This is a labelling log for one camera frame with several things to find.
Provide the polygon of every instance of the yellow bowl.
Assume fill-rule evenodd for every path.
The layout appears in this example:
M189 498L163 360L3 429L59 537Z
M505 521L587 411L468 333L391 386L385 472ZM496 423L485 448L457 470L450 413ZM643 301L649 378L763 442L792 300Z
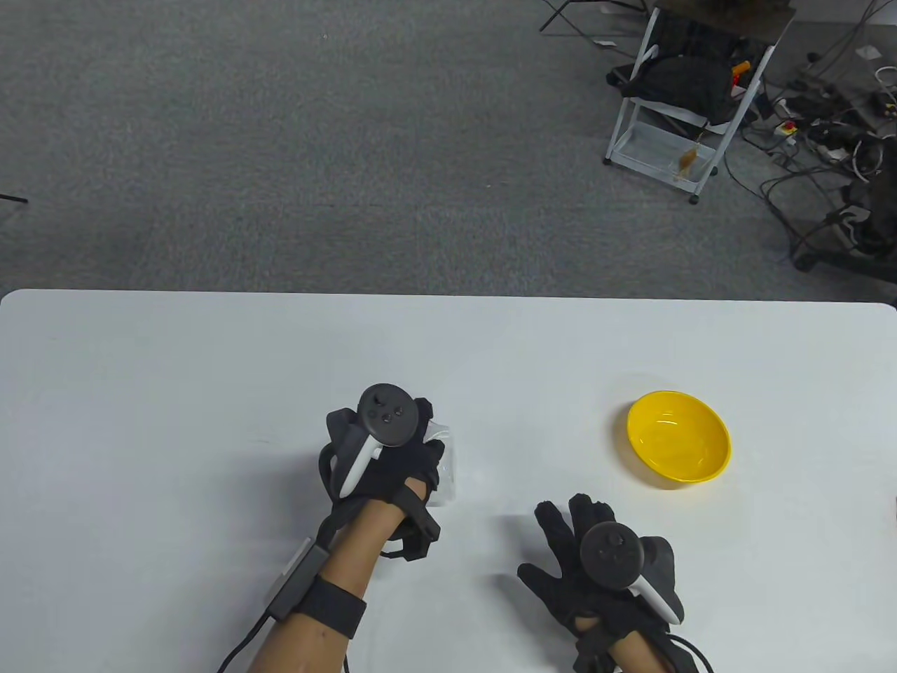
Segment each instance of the yellow bowl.
M649 468L682 484L721 475L732 456L726 425L709 406L671 390L649 393L629 410L626 432Z

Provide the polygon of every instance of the orange object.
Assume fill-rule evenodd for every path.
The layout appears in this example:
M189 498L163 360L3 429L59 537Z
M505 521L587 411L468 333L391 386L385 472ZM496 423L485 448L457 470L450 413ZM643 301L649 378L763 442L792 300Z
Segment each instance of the orange object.
M751 62L750 61L742 61L737 66L732 68L732 84L737 86L741 81L741 75L744 73L751 72Z

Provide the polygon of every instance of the black bag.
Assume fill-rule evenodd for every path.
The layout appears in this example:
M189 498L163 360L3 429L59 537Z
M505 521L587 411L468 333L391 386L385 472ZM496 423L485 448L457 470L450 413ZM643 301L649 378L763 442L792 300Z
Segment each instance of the black bag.
M732 68L703 57L654 58L643 64L635 79L625 84L624 98L641 98L685 108L713 125L728 122L738 107L732 98Z

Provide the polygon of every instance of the floor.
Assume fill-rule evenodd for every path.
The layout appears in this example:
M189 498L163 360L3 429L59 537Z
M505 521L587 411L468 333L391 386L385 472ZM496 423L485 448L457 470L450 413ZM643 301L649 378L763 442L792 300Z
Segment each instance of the floor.
M540 36L540 0L5 8L0 191L32 203L0 202L0 293L897 295L795 271L725 172L692 206L603 166L619 105L605 73L626 59L561 23ZM594 5L570 15L639 30ZM838 34L796 26L782 53ZM730 157L750 185L779 174L741 141ZM808 189L779 198L822 208Z

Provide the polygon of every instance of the human arm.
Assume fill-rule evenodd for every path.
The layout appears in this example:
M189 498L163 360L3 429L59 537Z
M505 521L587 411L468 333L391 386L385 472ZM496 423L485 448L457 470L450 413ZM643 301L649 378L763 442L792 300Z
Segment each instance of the human arm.
M598 626L597 617L579 617L576 627L585 633ZM623 673L673 673L673 669L651 648L644 636L633 631L607 650Z
M405 484L421 499L425 497L424 482L409 478ZM393 504L368 501L335 542L320 577L363 598L380 551L404 518L405 513ZM292 615L272 629L249 673L339 673L348 647L346 636L310 616Z

